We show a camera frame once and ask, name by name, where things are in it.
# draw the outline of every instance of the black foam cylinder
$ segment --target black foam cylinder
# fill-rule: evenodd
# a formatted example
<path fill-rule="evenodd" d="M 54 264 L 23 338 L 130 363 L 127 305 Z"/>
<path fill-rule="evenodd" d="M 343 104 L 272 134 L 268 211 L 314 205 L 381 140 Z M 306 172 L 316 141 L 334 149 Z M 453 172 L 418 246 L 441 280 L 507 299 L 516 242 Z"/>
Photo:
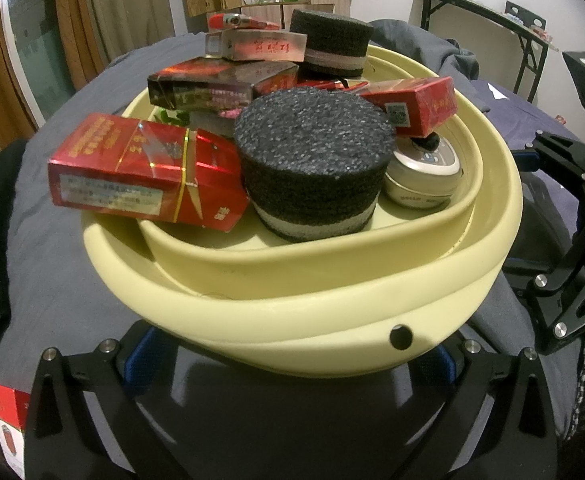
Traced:
<path fill-rule="evenodd" d="M 235 142 L 262 221 L 292 241 L 361 230 L 394 149 L 395 129 L 359 96 L 314 88 L 267 94 L 244 108 Z"/>
<path fill-rule="evenodd" d="M 336 77 L 359 77 L 374 28 L 369 23 L 318 10 L 295 9 L 290 31 L 307 34 L 302 67 Z"/>

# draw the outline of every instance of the bed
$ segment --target bed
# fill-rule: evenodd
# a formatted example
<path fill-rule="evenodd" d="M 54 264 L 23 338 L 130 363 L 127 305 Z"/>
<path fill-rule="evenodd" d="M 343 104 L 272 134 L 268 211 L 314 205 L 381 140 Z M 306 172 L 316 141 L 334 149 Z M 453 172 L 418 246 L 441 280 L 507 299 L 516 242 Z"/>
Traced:
<path fill-rule="evenodd" d="M 147 74 L 203 51 L 204 36 L 188 34 L 119 58 L 28 142 L 8 232 L 12 319 L 0 342 L 0 384 L 29 392 L 45 348 L 88 352 L 105 338 L 121 338 L 138 319 L 91 266 L 80 212 L 52 205 L 46 162 L 88 113 L 121 113 L 144 88 Z M 521 148 L 537 129 L 572 137 L 508 90 L 495 86 L 506 97 L 497 100 L 486 81 L 471 84 L 511 148 Z M 541 174 L 526 176 L 524 186 L 527 206 L 548 211 L 551 236 L 568 244 L 576 200 Z M 526 232 L 517 240 L 524 247 L 531 241 Z M 530 318 L 503 275 L 462 332 L 509 354 L 534 344 Z M 543 358 L 561 435 L 575 404 L 579 348 L 574 342 Z M 387 478 L 442 400 L 413 388 L 405 365 L 350 380 L 290 383 L 180 348 L 173 380 L 158 384 L 140 403 L 194 478 L 343 480 Z M 425 420 L 415 420 L 419 409 Z M 113 460 L 125 466 L 98 416 L 96 423 Z M 466 460 L 471 451 L 465 449 Z"/>

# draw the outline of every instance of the table leg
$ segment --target table leg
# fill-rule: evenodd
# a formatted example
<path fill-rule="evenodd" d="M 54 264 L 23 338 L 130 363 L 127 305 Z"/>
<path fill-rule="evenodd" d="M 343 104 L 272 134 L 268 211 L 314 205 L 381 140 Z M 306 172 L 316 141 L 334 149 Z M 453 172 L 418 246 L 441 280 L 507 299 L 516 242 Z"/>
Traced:
<path fill-rule="evenodd" d="M 513 92 L 516 94 L 519 92 L 519 86 L 521 86 L 521 80 L 523 79 L 523 72 L 525 72 L 528 65 L 528 55 L 530 53 L 530 40 L 527 40 L 526 46 L 523 50 L 523 59 L 521 60 L 521 67 L 519 68 L 519 75 L 517 76 L 517 82 L 514 84 Z"/>
<path fill-rule="evenodd" d="M 537 71 L 535 72 L 532 88 L 530 89 L 530 95 L 528 95 L 528 103 L 532 102 L 532 100 L 534 99 L 534 95 L 537 93 L 537 88 L 539 87 L 539 82 L 541 81 L 541 73 L 543 72 L 543 66 L 546 63 L 546 57 L 547 45 L 543 44 L 541 46 L 541 58 L 539 59 L 539 64 L 537 65 Z"/>
<path fill-rule="evenodd" d="M 421 28 L 428 30 L 430 26 L 430 8 L 432 0 L 423 0 L 423 7 L 421 8 Z"/>

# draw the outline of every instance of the black metal table frame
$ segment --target black metal table frame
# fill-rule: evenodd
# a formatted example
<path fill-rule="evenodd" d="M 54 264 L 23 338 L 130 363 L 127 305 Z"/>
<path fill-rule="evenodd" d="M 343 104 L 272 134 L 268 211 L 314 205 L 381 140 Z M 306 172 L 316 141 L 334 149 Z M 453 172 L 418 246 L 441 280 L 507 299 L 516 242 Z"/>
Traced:
<path fill-rule="evenodd" d="M 423 0 L 423 8 L 421 10 L 421 28 L 423 30 L 428 30 L 430 25 L 430 17 L 443 6 L 450 4 L 455 7 L 459 7 L 460 9 L 466 9 L 474 14 L 478 14 L 491 22 L 498 23 L 502 27 L 507 28 L 514 32 L 517 37 L 519 38 L 519 44 L 521 45 L 521 49 L 523 51 L 523 58 L 521 60 L 521 66 L 519 68 L 519 75 L 517 76 L 517 81 L 514 84 L 514 93 L 519 92 L 519 86 L 521 86 L 521 80 L 523 79 L 523 74 L 525 69 L 528 68 L 534 75 L 534 81 L 532 82 L 532 88 L 530 89 L 530 94 L 528 95 L 528 102 L 532 102 L 534 99 L 535 94 L 537 93 L 537 88 L 539 86 L 539 81 L 541 80 L 541 73 L 543 72 L 543 67 L 546 63 L 547 57 L 547 50 L 548 44 L 546 41 L 542 40 L 538 37 L 534 32 L 527 31 L 525 28 L 521 27 L 517 23 L 510 20 L 505 15 L 499 14 L 498 12 L 488 9 L 487 7 L 481 6 L 479 4 L 475 4 L 469 0 L 437 0 L 439 3 L 432 7 L 432 0 Z M 539 61 L 535 58 L 534 52 L 532 50 L 532 42 L 538 43 L 541 46 L 541 55 L 539 56 Z"/>

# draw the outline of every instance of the qr code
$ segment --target qr code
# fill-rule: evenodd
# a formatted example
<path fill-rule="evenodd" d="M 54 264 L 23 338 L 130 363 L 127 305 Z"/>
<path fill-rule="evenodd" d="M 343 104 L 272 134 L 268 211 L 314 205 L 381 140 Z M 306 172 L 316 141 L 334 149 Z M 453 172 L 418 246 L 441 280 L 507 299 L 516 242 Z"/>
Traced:
<path fill-rule="evenodd" d="M 387 118 L 390 124 L 399 128 L 410 127 L 410 117 L 408 116 L 408 107 L 405 103 L 387 103 Z"/>

